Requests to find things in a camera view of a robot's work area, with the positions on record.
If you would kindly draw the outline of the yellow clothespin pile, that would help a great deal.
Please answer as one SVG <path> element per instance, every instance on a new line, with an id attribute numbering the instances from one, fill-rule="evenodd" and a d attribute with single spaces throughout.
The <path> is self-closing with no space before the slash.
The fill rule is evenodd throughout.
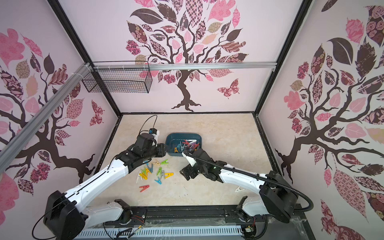
<path id="1" fill-rule="evenodd" d="M 142 178 L 142 180 L 147 180 L 148 179 L 147 173 L 140 172 L 139 176 Z"/>
<path id="2" fill-rule="evenodd" d="M 172 177 L 174 173 L 165 173 L 165 179 Z"/>

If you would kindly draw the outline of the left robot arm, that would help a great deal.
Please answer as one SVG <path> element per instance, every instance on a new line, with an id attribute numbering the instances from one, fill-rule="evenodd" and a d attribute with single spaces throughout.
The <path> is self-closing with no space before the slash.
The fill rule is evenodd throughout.
<path id="1" fill-rule="evenodd" d="M 58 240 L 73 240 L 85 228 L 117 222 L 126 225 L 131 221 L 132 208 L 123 200 L 89 207 L 89 204 L 113 183 L 145 165 L 153 158 L 166 155 L 166 146 L 158 142 L 159 130 L 150 129 L 137 136 L 136 142 L 116 155 L 103 170 L 61 193 L 55 191 L 47 200 L 44 225 Z"/>

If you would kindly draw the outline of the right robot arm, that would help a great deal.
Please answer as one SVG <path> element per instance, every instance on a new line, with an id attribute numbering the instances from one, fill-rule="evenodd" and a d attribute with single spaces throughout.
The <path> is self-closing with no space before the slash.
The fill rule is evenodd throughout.
<path id="1" fill-rule="evenodd" d="M 298 194 L 280 175 L 273 171 L 269 174 L 244 171 L 226 162 L 214 161 L 202 149 L 193 153 L 184 151 L 182 156 L 189 163 L 180 170 L 186 180 L 203 175 L 213 182 L 236 185 L 256 194 L 254 197 L 243 197 L 238 204 L 236 214 L 241 221 L 248 222 L 255 216 L 272 216 L 282 223 L 290 222 Z"/>

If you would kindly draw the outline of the teal plastic storage box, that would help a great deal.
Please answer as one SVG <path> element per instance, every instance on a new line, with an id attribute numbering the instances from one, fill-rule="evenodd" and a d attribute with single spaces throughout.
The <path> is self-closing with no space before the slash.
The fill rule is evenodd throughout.
<path id="1" fill-rule="evenodd" d="M 170 156 L 181 157 L 187 151 L 193 153 L 202 147 L 203 139 L 195 133 L 171 133 L 166 138 L 167 153 Z"/>

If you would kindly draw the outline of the beige clothespin left pile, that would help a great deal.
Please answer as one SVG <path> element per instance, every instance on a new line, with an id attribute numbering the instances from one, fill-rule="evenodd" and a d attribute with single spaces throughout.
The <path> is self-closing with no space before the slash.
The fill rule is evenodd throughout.
<path id="1" fill-rule="evenodd" d="M 158 160 L 151 160 L 151 163 L 158 166 L 161 165 L 161 163 Z"/>

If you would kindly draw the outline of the green clothespin pile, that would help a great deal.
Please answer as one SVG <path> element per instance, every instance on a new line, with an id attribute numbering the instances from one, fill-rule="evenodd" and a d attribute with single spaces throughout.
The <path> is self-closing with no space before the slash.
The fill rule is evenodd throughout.
<path id="1" fill-rule="evenodd" d="M 168 165 L 168 164 L 169 164 L 168 159 L 161 162 L 161 165 Z"/>
<path id="2" fill-rule="evenodd" d="M 157 172 L 157 176 L 161 176 L 162 172 L 163 172 L 162 167 L 159 167 L 158 172 Z"/>

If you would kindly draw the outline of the white clothespin near right base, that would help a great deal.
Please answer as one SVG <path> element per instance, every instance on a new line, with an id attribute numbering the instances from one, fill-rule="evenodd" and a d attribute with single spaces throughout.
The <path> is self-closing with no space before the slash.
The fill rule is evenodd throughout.
<path id="1" fill-rule="evenodd" d="M 241 191 L 244 191 L 245 189 L 241 188 L 241 187 L 237 187 L 235 189 L 235 192 L 238 193 L 238 192 L 241 192 Z"/>

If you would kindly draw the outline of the light blue clothespin front left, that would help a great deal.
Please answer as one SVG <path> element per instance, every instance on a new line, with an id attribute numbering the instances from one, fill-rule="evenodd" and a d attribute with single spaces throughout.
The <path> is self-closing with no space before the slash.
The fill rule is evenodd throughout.
<path id="1" fill-rule="evenodd" d="M 159 185 L 161 185 L 161 184 L 162 184 L 162 181 L 161 181 L 161 178 L 160 178 L 160 177 L 158 177 L 158 179 L 157 179 L 157 180 L 155 180 L 155 182 L 157 182 Z"/>

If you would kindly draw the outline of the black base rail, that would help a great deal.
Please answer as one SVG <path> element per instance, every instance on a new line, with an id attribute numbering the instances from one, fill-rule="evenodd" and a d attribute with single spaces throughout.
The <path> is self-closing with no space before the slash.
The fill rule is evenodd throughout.
<path id="1" fill-rule="evenodd" d="M 272 214 L 255 214 L 253 217 L 241 210 L 241 205 L 217 206 L 160 206 L 131 207 L 121 200 L 99 208 L 86 208 L 83 216 L 88 216 L 85 228 L 106 223 L 111 226 L 134 226 L 154 223 L 156 221 L 206 220 L 220 219 L 227 224 L 250 226 L 261 223 L 272 217 L 282 223 L 289 223 L 294 216 L 301 215 L 300 210 L 284 216 L 276 212 Z"/>

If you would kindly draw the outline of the aluminium rail on back wall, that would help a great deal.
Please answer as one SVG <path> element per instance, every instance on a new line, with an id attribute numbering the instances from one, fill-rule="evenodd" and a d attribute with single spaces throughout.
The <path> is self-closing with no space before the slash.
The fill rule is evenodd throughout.
<path id="1" fill-rule="evenodd" d="M 199 63 L 199 64 L 143 64 L 143 65 L 96 65 L 95 71 L 111 70 L 213 70 L 213 69 L 275 69 L 276 62 L 241 62 L 241 63 Z"/>

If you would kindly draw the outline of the aluminium rail on wall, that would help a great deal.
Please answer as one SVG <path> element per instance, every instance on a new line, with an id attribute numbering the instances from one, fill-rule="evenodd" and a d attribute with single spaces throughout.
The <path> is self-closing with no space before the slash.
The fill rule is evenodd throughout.
<path id="1" fill-rule="evenodd" d="M 95 71 L 111 70 L 213 70 L 213 69 L 275 69 L 276 62 L 241 62 L 241 63 L 199 63 L 199 64 L 143 64 L 143 65 L 96 65 Z"/>
<path id="2" fill-rule="evenodd" d="M 9 144 L 1 151 L 1 173 L 17 157 L 19 152 L 28 144 L 31 138 L 38 132 L 40 127 L 51 116 L 54 110 L 62 103 L 65 97 L 75 86 L 92 70 L 89 63 L 83 63 L 65 82 L 65 84 L 54 94 L 49 101 L 41 107 L 39 112 L 21 129 Z"/>

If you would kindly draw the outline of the aluminium rail on left wall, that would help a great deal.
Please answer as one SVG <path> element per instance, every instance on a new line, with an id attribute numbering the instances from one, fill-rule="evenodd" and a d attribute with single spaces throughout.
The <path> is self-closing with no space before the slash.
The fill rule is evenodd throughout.
<path id="1" fill-rule="evenodd" d="M 1 151 L 1 173 L 17 157 L 19 152 L 28 144 L 31 138 L 38 132 L 40 127 L 51 116 L 54 110 L 62 103 L 65 97 L 75 86 L 92 70 L 89 63 L 83 63 L 65 82 L 65 84 L 54 94 L 49 101 L 41 107 L 39 112 L 21 129 L 9 144 Z"/>

